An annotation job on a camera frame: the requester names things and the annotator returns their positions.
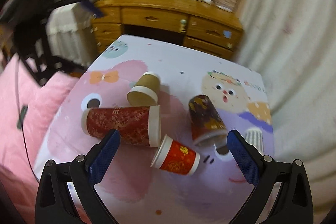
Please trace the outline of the cartoon printed tablecloth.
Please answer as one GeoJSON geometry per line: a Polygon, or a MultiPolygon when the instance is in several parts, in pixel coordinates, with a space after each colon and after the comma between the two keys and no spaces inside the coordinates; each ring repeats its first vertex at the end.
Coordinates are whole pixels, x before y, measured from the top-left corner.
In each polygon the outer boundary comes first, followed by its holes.
{"type": "MultiPolygon", "coordinates": [[[[97,139],[81,127],[90,107],[126,107],[127,93],[146,72],[161,79],[161,134],[193,146],[189,100],[207,95],[229,130],[255,131],[274,153],[273,129],[261,76],[243,66],[185,47],[120,36],[80,78],[61,104],[35,161],[68,162],[97,139]]],[[[228,223],[249,196],[231,153],[222,144],[199,147],[197,171],[183,176],[151,167],[155,149],[121,144],[96,190],[119,223],[228,223]]]]}

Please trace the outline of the dark brown clear-lid cup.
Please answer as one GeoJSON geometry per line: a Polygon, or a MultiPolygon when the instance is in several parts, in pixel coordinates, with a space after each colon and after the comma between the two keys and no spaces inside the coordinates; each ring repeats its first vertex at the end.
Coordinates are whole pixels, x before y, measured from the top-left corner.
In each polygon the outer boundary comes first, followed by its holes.
{"type": "Polygon", "coordinates": [[[205,147],[226,141],[228,130],[208,96],[202,94],[192,98],[189,114],[194,145],[205,147]]]}

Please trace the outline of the dark green phone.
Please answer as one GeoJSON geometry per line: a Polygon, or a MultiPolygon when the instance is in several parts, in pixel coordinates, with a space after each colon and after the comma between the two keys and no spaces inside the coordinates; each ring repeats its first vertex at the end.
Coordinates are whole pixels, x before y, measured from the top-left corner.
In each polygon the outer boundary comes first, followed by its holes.
{"type": "Polygon", "coordinates": [[[28,110],[28,106],[27,105],[23,105],[21,108],[21,111],[19,113],[19,117],[18,117],[18,121],[17,121],[17,129],[21,130],[23,128],[23,122],[25,119],[25,116],[27,114],[27,110],[28,110]]]}

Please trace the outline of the pink plush blanket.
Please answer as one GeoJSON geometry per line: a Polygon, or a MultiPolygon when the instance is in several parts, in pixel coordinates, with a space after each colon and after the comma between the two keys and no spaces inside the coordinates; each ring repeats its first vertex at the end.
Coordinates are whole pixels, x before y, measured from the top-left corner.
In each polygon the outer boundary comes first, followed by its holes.
{"type": "Polygon", "coordinates": [[[31,169],[54,116],[77,81],[58,72],[40,87],[17,56],[1,73],[1,183],[27,223],[34,223],[38,191],[31,169]]]}

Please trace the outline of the small red paper cup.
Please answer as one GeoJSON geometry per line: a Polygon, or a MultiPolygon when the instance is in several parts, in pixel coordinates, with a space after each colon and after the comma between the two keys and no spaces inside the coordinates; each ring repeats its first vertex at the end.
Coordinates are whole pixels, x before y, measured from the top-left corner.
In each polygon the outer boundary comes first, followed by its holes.
{"type": "Polygon", "coordinates": [[[200,155],[191,148],[165,135],[155,153],[151,167],[180,175],[192,175],[198,168],[200,155]]]}

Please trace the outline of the white lace cloth cover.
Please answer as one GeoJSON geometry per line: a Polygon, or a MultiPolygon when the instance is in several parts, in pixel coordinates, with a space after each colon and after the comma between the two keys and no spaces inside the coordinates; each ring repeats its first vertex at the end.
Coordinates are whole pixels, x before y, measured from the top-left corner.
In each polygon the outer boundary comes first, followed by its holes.
{"type": "Polygon", "coordinates": [[[50,14],[46,31],[53,55],[90,66],[98,56],[91,26],[92,14],[73,3],[55,9],[50,14]]]}

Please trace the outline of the tall red patterned cup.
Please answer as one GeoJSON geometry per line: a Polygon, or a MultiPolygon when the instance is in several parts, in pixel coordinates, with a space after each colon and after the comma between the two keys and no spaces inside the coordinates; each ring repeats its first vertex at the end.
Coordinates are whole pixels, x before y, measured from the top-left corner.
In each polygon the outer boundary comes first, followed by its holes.
{"type": "Polygon", "coordinates": [[[126,144],[159,147],[161,144],[160,106],[91,108],[83,111],[81,126],[87,135],[103,139],[117,130],[126,144]]]}

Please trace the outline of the white patterned curtain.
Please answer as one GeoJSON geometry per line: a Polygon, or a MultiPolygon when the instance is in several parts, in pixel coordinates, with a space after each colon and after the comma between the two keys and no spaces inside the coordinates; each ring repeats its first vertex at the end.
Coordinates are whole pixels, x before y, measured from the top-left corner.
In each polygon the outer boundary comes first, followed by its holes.
{"type": "Polygon", "coordinates": [[[245,0],[235,60],[260,73],[275,158],[303,161],[314,222],[335,204],[335,0],[245,0]]]}

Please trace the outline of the brown sleeved paper cup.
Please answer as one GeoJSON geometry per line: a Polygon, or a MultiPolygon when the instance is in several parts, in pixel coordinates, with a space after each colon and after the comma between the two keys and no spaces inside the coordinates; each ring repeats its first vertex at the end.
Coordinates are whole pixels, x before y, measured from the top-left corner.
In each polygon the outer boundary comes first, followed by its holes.
{"type": "Polygon", "coordinates": [[[154,72],[145,72],[127,94],[131,106],[156,106],[161,79],[154,72]]]}

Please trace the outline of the grey checked paper cup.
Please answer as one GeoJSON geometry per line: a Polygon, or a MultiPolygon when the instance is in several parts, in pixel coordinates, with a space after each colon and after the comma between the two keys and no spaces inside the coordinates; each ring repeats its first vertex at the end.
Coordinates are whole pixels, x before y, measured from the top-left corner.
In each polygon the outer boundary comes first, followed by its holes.
{"type": "Polygon", "coordinates": [[[261,155],[264,155],[263,132],[259,127],[247,129],[244,138],[248,144],[253,145],[261,155]]]}

